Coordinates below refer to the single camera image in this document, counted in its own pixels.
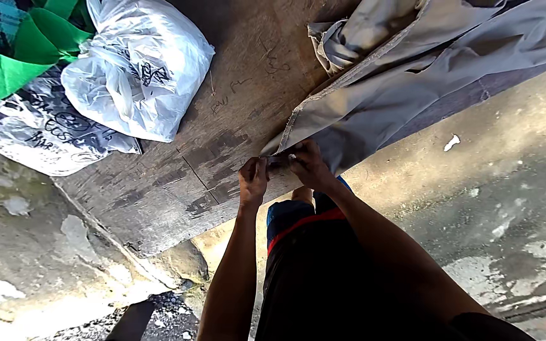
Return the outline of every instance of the person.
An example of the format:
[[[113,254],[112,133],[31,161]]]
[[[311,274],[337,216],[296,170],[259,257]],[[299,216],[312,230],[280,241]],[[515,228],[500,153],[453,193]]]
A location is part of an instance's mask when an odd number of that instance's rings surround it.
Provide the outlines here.
[[[294,155],[290,169],[304,187],[269,207],[256,341],[533,340],[491,316],[416,241],[356,197],[328,170],[313,140],[302,141]],[[208,290],[198,340],[249,337],[266,168],[265,158],[251,158],[239,170],[237,220]]]

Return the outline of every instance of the white debris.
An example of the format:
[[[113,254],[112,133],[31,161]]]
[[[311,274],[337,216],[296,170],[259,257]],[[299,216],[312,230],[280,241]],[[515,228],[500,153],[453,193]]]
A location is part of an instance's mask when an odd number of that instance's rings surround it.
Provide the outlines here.
[[[511,217],[509,219],[506,219],[502,224],[499,225],[496,229],[492,230],[492,235],[494,235],[494,238],[490,240],[490,242],[495,241],[496,239],[502,237],[507,229],[509,228],[509,224],[511,224],[512,220],[515,219],[515,217]]]
[[[469,191],[469,195],[472,197],[472,198],[475,198],[479,195],[479,188],[473,188]]]
[[[521,206],[523,205],[526,201],[528,201],[527,199],[522,199],[522,198],[517,198],[515,199],[513,202],[515,203],[515,206]]]
[[[28,200],[16,195],[12,195],[9,199],[4,200],[4,207],[12,215],[28,215],[32,210],[29,208]]]
[[[456,134],[452,134],[452,139],[444,147],[444,152],[449,151],[453,145],[460,143],[460,138]]]

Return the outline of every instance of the green felt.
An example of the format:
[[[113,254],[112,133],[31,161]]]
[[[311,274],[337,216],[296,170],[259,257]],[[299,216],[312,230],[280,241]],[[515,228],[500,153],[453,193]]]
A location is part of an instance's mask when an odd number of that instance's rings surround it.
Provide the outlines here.
[[[92,36],[66,20],[76,11],[77,2],[34,0],[44,8],[31,9],[19,25],[13,58],[0,55],[0,99],[18,91],[61,59],[76,59],[79,44]]]

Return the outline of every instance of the red stripe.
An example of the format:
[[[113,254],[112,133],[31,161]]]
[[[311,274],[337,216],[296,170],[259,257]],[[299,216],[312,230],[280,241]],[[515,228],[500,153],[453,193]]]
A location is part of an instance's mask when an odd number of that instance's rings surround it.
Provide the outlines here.
[[[277,236],[275,236],[275,238],[273,238],[273,240],[271,240],[271,243],[269,244],[269,249],[267,250],[267,255],[271,253],[271,250],[273,250],[273,246],[275,246],[275,244],[279,242],[286,234],[289,234],[293,230],[299,228],[301,225],[312,223],[314,221],[320,221],[320,220],[342,220],[342,219],[346,219],[346,217],[343,214],[343,212],[340,210],[340,208],[338,207],[333,208],[330,211],[326,211],[322,214],[310,215],[308,217],[302,218],[301,220],[297,221],[294,225],[292,225],[292,227],[280,232]]]

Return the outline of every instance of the wooden board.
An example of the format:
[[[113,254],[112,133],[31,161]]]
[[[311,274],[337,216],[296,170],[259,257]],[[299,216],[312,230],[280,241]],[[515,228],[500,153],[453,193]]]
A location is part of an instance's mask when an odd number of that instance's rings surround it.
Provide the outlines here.
[[[140,257],[235,216],[237,170],[327,79],[306,24],[350,14],[359,0],[171,1],[216,49],[173,143],[143,141],[55,181]],[[300,185],[272,174],[265,200]]]

